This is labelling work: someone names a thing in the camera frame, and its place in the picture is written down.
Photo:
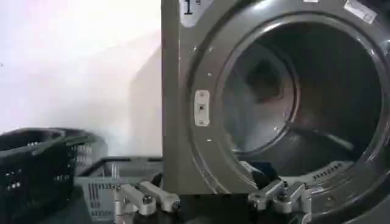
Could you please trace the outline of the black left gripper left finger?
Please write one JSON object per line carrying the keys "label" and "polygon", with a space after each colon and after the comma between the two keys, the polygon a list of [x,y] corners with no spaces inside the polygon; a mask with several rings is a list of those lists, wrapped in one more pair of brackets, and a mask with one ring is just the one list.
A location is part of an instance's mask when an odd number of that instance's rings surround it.
{"label": "black left gripper left finger", "polygon": [[125,223],[129,216],[149,218],[158,211],[173,214],[180,209],[180,197],[151,181],[117,184],[113,188],[113,223]]}

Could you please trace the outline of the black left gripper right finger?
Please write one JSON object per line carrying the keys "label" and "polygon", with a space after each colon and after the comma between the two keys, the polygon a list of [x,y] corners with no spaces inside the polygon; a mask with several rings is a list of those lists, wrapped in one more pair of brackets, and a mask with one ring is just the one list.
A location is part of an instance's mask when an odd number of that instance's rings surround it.
{"label": "black left gripper right finger", "polygon": [[313,219],[311,193],[302,182],[288,185],[282,180],[272,181],[264,188],[251,192],[247,201],[258,212],[269,209],[280,216],[294,216],[301,224],[310,223]]}

